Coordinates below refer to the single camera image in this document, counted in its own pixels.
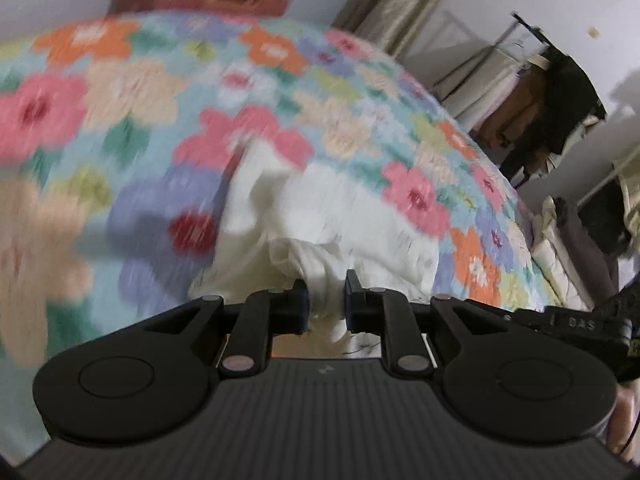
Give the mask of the person's right hand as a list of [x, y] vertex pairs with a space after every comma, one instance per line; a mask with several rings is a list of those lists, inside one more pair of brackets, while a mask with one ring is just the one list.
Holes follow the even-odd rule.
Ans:
[[626, 382], [616, 386], [616, 404], [606, 434], [606, 446], [623, 460], [634, 459], [634, 438], [639, 430], [634, 424], [639, 415], [639, 382]]

